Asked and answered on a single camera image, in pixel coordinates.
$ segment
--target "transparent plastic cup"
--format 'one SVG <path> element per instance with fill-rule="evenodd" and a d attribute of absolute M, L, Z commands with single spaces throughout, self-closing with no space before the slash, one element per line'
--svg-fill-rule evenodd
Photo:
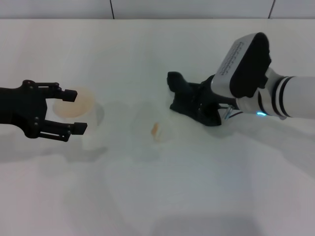
<path fill-rule="evenodd" d="M 71 89 L 78 92 L 75 101 L 65 102 L 56 99 L 53 105 L 53 111 L 57 116 L 62 118 L 65 123 L 87 123 L 88 127 L 85 134 L 91 134 L 97 127 L 94 94 L 83 87 L 75 87 Z"/>

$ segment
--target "small food piece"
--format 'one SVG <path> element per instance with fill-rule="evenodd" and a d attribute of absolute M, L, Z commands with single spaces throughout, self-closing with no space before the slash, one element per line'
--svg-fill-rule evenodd
<path fill-rule="evenodd" d="M 162 129 L 160 127 L 160 124 L 158 122 L 155 122 L 151 130 L 151 134 L 155 141 L 157 142 L 160 141 L 161 133 L 162 133 Z"/>

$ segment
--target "black stripe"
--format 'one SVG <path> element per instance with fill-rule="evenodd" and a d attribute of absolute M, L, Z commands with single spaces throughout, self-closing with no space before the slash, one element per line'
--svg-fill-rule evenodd
<path fill-rule="evenodd" d="M 292 79 L 294 76 L 291 76 L 289 78 L 286 78 L 286 80 L 283 82 L 283 84 L 281 85 L 281 88 L 280 88 L 280 93 L 279 93 L 279 104 L 280 104 L 280 108 L 281 108 L 281 111 L 283 114 L 285 114 L 287 117 L 291 117 L 289 116 L 285 109 L 284 109 L 284 88 L 287 84 L 287 82 L 289 82 L 290 79 Z"/>
<path fill-rule="evenodd" d="M 281 115 L 277 109 L 277 105 L 276 105 L 276 93 L 277 93 L 277 88 L 281 82 L 281 80 L 283 80 L 285 78 L 285 76 L 279 78 L 274 86 L 274 89 L 272 90 L 272 95 L 271 95 L 271 104 L 272 104 L 272 108 L 274 109 L 275 113 L 280 116 L 283 117 L 283 115 Z"/>
<path fill-rule="evenodd" d="M 262 105 L 262 99 L 261 99 L 261 95 L 260 95 L 260 92 L 258 92 L 258 104 L 259 104 L 259 108 L 260 110 L 265 113 L 266 115 L 269 115 L 265 109 L 264 109 L 264 106 Z"/>

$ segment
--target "white table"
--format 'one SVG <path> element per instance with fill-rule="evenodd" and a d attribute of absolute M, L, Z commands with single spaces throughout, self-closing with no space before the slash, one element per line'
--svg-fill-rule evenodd
<path fill-rule="evenodd" d="M 315 121 L 206 128 L 168 109 L 168 71 L 201 82 L 258 31 L 278 73 L 315 75 L 314 20 L 0 20 L 1 87 L 85 86 L 104 113 L 83 144 L 1 126 L 0 235 L 314 235 Z M 138 132 L 144 111 L 169 142 Z"/>

